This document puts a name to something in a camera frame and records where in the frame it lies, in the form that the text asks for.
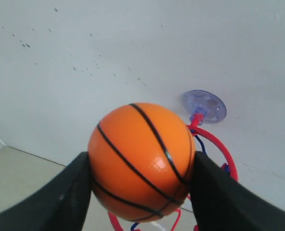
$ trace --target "toy basketball hoop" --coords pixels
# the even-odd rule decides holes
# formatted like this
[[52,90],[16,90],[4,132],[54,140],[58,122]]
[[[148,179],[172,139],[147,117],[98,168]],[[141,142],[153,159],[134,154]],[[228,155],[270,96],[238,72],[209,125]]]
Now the toy basketball hoop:
[[[215,124],[221,122],[227,115],[226,106],[223,101],[217,96],[203,90],[192,90],[186,92],[182,96],[182,104],[186,111],[190,114],[191,123],[187,125],[189,130],[192,133],[192,136],[195,137],[202,147],[202,151],[207,154],[205,146],[199,136],[202,136],[212,142],[217,148],[223,153],[227,163],[224,163],[221,168],[229,174],[233,179],[238,180],[238,174],[236,170],[235,163],[233,158],[231,157],[228,149],[225,145],[214,135],[209,133],[208,131],[198,127],[203,123],[207,124]],[[181,210],[177,209],[175,212],[178,213],[178,216],[170,229],[170,231],[174,231],[181,217]],[[117,217],[112,213],[108,212],[110,221],[115,231],[124,231],[121,227]],[[138,229],[139,223],[134,223],[130,231],[141,231]],[[194,231],[198,231],[198,226],[194,227]]]

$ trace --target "orange ball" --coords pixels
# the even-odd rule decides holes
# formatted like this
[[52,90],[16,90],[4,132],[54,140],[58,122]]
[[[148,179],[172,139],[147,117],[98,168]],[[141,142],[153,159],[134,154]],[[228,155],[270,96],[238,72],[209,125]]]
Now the orange ball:
[[107,114],[88,153],[95,196],[125,220],[160,219],[189,193],[195,144],[184,122],[162,106],[132,103]]

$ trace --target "beige floor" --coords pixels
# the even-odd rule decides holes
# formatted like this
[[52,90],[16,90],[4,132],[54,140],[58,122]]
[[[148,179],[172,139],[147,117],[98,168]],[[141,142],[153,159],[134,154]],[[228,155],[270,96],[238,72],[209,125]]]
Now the beige floor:
[[[36,190],[41,188],[64,166],[38,158],[36,156],[5,147],[0,151],[0,212],[18,203]],[[165,230],[169,231],[177,214],[172,214],[157,221]],[[121,220],[124,230],[130,230],[131,223]],[[142,224],[143,231],[164,231],[157,228],[156,223]],[[182,212],[182,217],[176,231],[192,231],[195,224],[193,214]],[[85,231],[113,230],[106,210],[98,203],[95,196],[91,196],[91,205],[85,222]]]

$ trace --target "suction cup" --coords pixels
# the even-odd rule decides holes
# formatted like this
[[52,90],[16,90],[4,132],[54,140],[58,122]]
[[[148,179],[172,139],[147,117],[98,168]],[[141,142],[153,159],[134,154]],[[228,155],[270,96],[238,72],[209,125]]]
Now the suction cup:
[[191,115],[190,121],[193,120],[195,114],[203,114],[204,119],[201,124],[219,123],[227,115],[226,106],[223,101],[219,97],[204,90],[191,90],[184,93],[182,103],[184,108]]

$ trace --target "toy basketball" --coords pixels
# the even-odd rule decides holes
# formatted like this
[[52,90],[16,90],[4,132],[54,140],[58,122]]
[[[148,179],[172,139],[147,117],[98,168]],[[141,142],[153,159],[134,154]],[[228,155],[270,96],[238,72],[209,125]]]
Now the toy basketball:
[[189,193],[192,134],[162,106],[132,103],[110,112],[94,129],[88,153],[95,196],[125,220],[160,219]]

